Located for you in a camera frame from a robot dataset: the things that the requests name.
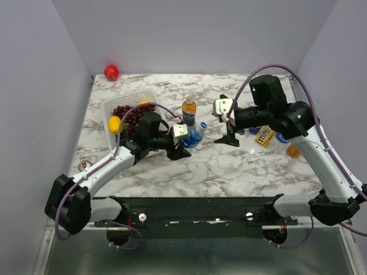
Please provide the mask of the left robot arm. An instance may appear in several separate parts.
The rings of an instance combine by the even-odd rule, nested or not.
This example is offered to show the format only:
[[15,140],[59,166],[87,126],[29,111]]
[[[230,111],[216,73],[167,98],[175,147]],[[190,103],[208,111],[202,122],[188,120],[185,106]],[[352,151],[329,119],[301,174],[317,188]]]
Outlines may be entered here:
[[105,158],[72,177],[58,176],[46,202],[45,214],[70,235],[77,234],[90,222],[109,220],[114,226],[123,225],[127,212],[122,204],[111,197],[95,199],[96,193],[150,151],[165,150],[170,160],[191,156],[180,144],[180,140],[189,136],[187,125],[174,124],[168,131],[161,132],[162,123],[158,113],[145,113],[137,129],[123,135]]

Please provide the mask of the tall orange juice bottle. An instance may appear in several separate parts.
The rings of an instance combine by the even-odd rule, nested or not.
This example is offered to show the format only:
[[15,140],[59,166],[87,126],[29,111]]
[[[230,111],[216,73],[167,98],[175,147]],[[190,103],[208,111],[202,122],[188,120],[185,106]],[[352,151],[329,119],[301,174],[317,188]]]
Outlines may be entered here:
[[197,105],[192,96],[188,96],[181,105],[182,119],[188,127],[196,124]]

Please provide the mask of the blue label water bottle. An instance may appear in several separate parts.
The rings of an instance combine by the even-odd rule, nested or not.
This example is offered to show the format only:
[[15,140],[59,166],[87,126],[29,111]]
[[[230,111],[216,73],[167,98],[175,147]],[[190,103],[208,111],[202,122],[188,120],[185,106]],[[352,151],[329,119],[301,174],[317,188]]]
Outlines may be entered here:
[[285,138],[283,137],[283,135],[282,135],[281,133],[279,133],[279,132],[277,132],[277,133],[275,134],[275,137],[276,137],[276,140],[277,140],[278,142],[282,143],[282,144],[287,144],[287,143],[289,143],[289,142],[290,142],[289,140],[285,139]]

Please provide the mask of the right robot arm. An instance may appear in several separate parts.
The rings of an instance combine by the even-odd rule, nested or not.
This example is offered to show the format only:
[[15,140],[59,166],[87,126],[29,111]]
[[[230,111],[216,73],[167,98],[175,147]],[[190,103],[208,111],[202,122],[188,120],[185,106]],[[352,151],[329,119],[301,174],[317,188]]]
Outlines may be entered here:
[[269,126],[290,141],[312,168],[322,189],[312,194],[280,195],[264,209],[264,219],[275,225],[292,215],[314,217],[328,226],[350,219],[366,200],[366,185],[346,167],[330,142],[311,107],[288,103],[280,80],[270,74],[247,79],[252,107],[240,108],[236,100],[221,95],[213,103],[213,116],[225,123],[227,134],[217,143],[239,146],[236,133]]

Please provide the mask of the small orange juice bottle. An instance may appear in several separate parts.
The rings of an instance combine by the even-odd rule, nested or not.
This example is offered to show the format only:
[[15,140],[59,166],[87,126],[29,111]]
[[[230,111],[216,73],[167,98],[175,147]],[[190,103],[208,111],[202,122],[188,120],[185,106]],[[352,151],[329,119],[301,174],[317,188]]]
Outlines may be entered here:
[[301,152],[293,144],[287,147],[286,153],[291,158],[298,158],[301,156]]

